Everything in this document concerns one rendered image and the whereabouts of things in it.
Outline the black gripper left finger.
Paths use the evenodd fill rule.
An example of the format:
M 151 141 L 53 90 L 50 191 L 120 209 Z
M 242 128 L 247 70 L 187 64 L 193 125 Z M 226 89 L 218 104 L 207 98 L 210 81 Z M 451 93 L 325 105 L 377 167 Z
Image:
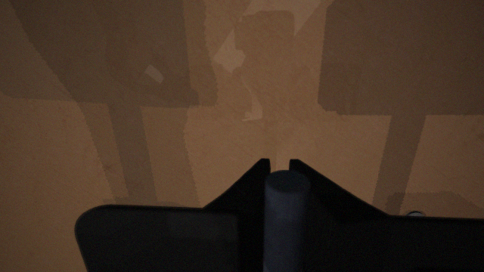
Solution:
M 203 208 L 103 205 L 75 224 L 88 272 L 261 272 L 265 179 L 260 159 Z

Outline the dark grey cylinder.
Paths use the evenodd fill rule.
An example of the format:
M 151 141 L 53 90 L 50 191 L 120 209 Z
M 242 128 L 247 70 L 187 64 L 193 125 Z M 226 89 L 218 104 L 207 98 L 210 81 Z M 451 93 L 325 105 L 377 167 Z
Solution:
M 299 172 L 266 177 L 263 272 L 302 272 L 310 191 Z

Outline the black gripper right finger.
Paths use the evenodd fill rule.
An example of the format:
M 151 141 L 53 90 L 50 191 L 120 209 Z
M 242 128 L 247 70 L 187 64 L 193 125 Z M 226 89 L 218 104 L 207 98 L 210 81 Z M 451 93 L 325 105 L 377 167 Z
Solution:
M 388 215 L 299 159 L 289 170 L 311 182 L 307 272 L 484 270 L 484 219 Z

